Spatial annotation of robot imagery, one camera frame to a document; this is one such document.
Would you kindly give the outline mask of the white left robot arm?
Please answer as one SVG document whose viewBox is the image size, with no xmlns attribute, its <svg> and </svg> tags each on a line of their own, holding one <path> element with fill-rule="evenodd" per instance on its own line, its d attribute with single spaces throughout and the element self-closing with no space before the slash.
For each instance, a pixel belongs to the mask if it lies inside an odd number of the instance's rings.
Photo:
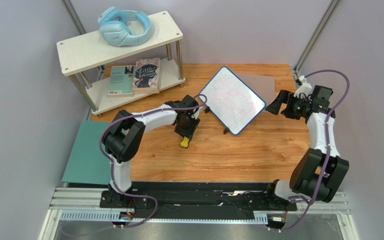
<svg viewBox="0 0 384 240">
<path fill-rule="evenodd" d="M 174 126 L 183 139 L 182 148 L 188 148 L 200 123 L 199 114 L 204 104 L 186 95 L 182 100 L 167 101 L 163 105 L 143 112 L 121 110 L 98 140 L 100 152 L 109 160 L 110 182 L 103 201 L 125 207 L 135 195 L 132 187 L 131 160 L 137 154 L 144 134 L 163 126 Z"/>
</svg>

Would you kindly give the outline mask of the yellow whiteboard eraser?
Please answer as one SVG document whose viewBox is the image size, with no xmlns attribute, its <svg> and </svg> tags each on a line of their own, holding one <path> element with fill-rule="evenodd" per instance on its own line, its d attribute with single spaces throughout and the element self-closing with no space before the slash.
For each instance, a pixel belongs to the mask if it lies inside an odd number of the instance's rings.
<svg viewBox="0 0 384 240">
<path fill-rule="evenodd" d="M 184 137 L 183 137 L 183 140 L 180 142 L 179 145 L 180 145 L 182 148 L 187 149 L 187 148 L 189 147 L 189 143 L 190 143 L 190 138 L 187 137 L 187 136 L 184 136 Z"/>
</svg>

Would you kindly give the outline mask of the blue framed whiteboard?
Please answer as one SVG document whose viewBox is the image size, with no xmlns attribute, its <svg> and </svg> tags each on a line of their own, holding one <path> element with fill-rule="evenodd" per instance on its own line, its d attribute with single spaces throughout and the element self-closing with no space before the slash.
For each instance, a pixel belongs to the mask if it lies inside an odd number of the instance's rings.
<svg viewBox="0 0 384 240">
<path fill-rule="evenodd" d="M 267 103 L 227 66 L 222 66 L 199 92 L 216 118 L 234 136 L 240 134 Z"/>
</svg>

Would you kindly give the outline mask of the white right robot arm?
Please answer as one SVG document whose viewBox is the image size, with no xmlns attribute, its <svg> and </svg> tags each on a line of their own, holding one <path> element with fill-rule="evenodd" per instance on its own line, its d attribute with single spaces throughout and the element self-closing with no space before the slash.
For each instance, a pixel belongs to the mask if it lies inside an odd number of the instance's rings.
<svg viewBox="0 0 384 240">
<path fill-rule="evenodd" d="M 329 107 L 333 90 L 317 85 L 312 93 L 281 90 L 266 111 L 288 119 L 305 119 L 310 145 L 290 180 L 275 180 L 269 193 L 284 199 L 314 199 L 329 203 L 344 180 L 350 164 L 342 159 L 334 138 L 335 112 Z"/>
</svg>

